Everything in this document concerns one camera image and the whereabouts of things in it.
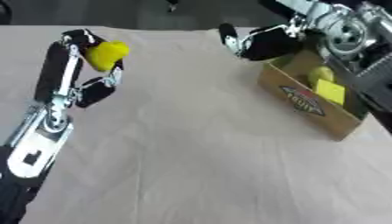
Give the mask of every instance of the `yellow object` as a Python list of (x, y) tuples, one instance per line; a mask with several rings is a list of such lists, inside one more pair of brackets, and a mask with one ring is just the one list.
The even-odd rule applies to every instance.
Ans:
[(345, 103), (346, 89), (327, 80), (318, 80), (314, 92), (322, 97), (343, 106)]
[(331, 68), (327, 66), (319, 66), (311, 70), (308, 75), (308, 80), (311, 83), (312, 87), (315, 87), (317, 85), (318, 80), (335, 82), (333, 70), (331, 70)]
[(93, 68), (104, 72), (112, 69), (115, 63), (130, 52), (121, 41), (102, 42), (86, 52), (86, 59)]

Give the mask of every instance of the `white tablecloth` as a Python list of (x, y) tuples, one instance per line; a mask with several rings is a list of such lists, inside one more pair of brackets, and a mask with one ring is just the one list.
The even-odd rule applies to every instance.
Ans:
[[(1, 140), (74, 28), (0, 28)], [(335, 143), (260, 89), (261, 63), (216, 31), (91, 29), (129, 43), (123, 83), (72, 109), (75, 132), (22, 223), (392, 223), (392, 141), (372, 116)]]

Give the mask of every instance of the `box label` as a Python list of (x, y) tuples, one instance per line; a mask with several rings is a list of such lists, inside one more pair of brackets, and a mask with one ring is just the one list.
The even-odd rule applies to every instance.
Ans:
[(326, 115), (317, 100), (312, 98), (312, 93), (308, 90), (297, 90), (294, 87), (286, 86), (280, 86), (280, 88), (294, 104), (295, 109), (318, 116)]

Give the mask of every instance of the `robotic hand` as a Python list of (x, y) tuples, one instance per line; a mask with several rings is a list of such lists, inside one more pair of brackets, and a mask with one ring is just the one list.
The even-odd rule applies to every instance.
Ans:
[(316, 37), (325, 64), (392, 132), (392, 2), (263, 0), (261, 4), (289, 23), (256, 29), (242, 39), (231, 24), (222, 24), (221, 40), (230, 51), (241, 58), (266, 60), (294, 53), (305, 40)]
[(35, 102), (15, 133), (0, 147), (0, 223), (18, 223), (26, 205), (44, 183), (74, 129), (66, 110), (73, 105), (86, 108), (116, 90), (123, 70), (121, 59), (107, 76), (94, 78), (79, 87), (75, 84), (83, 65), (81, 57), (97, 66), (94, 57), (90, 57), (91, 51), (104, 42), (91, 31), (75, 30), (64, 32), (62, 39), (50, 46), (36, 87)]

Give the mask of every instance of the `brown box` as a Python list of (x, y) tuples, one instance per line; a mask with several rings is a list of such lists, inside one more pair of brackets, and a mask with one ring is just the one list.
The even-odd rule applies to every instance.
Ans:
[(315, 94), (306, 85), (306, 75), (322, 63), (322, 59), (310, 50), (286, 55), (266, 62), (258, 82), (340, 141), (361, 124), (367, 111), (356, 94), (349, 90), (342, 107)]

